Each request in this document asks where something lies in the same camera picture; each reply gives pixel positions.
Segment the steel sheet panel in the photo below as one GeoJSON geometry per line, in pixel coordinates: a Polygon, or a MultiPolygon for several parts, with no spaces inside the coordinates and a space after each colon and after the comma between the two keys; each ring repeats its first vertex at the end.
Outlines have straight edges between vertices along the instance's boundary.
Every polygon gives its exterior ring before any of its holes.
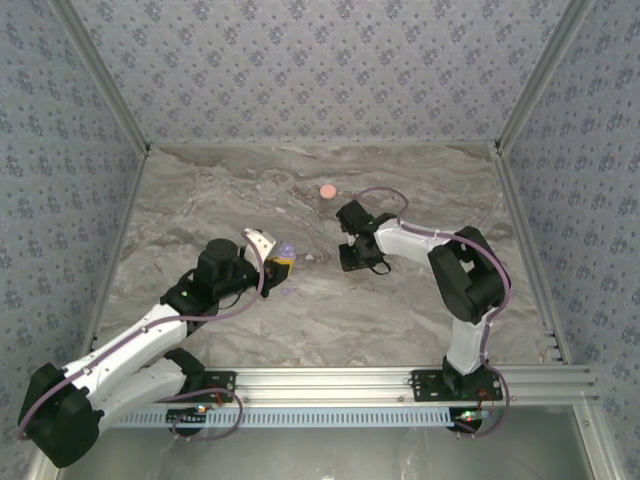
{"type": "Polygon", "coordinates": [[[108,431],[62,470],[43,456],[28,480],[627,480],[583,405],[510,410],[497,431],[442,427],[245,427],[214,442],[161,428],[108,431]]]}

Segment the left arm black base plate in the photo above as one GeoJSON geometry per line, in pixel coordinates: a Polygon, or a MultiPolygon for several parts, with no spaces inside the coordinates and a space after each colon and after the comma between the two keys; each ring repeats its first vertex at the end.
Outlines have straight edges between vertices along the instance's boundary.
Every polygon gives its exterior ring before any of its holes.
{"type": "MultiPolygon", "coordinates": [[[[202,373],[192,375],[187,378],[181,393],[192,393],[207,389],[225,389],[234,391],[236,387],[235,371],[211,371],[205,370],[202,373]]],[[[233,398],[230,394],[224,392],[210,392],[190,397],[189,401],[204,403],[232,403],[233,398]]]]}

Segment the aluminium mounting rail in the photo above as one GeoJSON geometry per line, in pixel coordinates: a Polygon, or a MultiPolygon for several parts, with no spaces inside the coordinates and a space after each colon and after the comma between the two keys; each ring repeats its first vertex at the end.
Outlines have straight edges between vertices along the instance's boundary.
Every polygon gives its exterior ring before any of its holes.
{"type": "Polygon", "coordinates": [[[563,364],[500,367],[502,400],[479,402],[416,402],[410,374],[417,367],[283,367],[241,368],[236,372],[234,391],[207,389],[182,394],[185,375],[174,363],[162,360],[156,366],[135,374],[111,374],[94,368],[80,370],[73,384],[86,393],[91,405],[106,407],[147,406],[152,403],[220,404],[189,401],[203,393],[224,392],[239,397],[248,406],[393,406],[433,404],[437,406],[501,406],[511,402],[524,405],[573,405],[599,399],[595,379],[589,368],[563,364]]]}

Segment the black controller board mount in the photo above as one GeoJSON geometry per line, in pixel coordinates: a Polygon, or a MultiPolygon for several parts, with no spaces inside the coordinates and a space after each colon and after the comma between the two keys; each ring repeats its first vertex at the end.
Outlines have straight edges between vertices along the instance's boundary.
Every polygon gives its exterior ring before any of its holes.
{"type": "Polygon", "coordinates": [[[448,429],[454,433],[474,435],[482,426],[486,412],[482,409],[470,407],[456,407],[449,409],[452,425],[448,429]]]}
{"type": "Polygon", "coordinates": [[[197,408],[169,409],[165,423],[175,435],[191,437],[199,433],[206,424],[206,413],[197,408]]]}

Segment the aluminium table side rail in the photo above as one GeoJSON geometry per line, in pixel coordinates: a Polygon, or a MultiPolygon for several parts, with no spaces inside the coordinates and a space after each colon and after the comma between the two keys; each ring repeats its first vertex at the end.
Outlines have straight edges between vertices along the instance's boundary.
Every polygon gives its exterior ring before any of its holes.
{"type": "Polygon", "coordinates": [[[545,357],[551,362],[569,365],[572,363],[570,349],[508,159],[497,148],[491,152],[491,158],[513,222],[515,237],[540,320],[555,341],[552,347],[548,347],[549,353],[545,357]]]}

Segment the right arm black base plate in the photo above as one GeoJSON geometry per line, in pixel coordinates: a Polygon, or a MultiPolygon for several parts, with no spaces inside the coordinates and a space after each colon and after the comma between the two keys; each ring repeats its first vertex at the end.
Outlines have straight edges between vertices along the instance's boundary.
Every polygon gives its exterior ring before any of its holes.
{"type": "Polygon", "coordinates": [[[464,376],[455,370],[414,370],[408,384],[416,402],[479,402],[486,395],[493,400],[504,398],[499,377],[483,368],[464,376]]]}

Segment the aluminium frame post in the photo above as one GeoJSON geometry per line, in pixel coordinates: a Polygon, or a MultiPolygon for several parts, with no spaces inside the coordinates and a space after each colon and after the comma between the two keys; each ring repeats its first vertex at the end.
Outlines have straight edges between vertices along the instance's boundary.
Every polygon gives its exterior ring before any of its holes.
{"type": "Polygon", "coordinates": [[[594,3],[595,0],[568,0],[495,140],[499,155],[505,156],[513,147],[594,3]]]}
{"type": "Polygon", "coordinates": [[[136,152],[145,157],[148,143],[144,134],[71,0],[47,0],[47,3],[81,57],[125,137],[136,152]]]}

